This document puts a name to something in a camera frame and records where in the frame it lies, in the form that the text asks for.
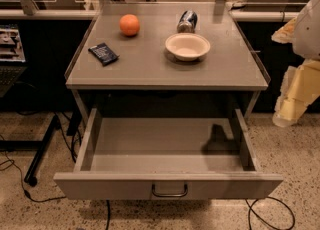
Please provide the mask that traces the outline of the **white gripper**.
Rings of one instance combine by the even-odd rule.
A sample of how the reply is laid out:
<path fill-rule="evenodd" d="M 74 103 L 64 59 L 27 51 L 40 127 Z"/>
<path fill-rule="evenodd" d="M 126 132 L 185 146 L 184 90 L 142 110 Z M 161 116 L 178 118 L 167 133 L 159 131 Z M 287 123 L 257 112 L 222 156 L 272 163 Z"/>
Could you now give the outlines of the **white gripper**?
<path fill-rule="evenodd" d="M 292 43 L 295 54 L 305 60 L 289 66 L 280 87 L 272 121 L 276 126 L 296 124 L 308 106 L 320 97 L 320 0 L 310 0 L 297 18 L 288 21 L 271 36 L 277 43 Z"/>

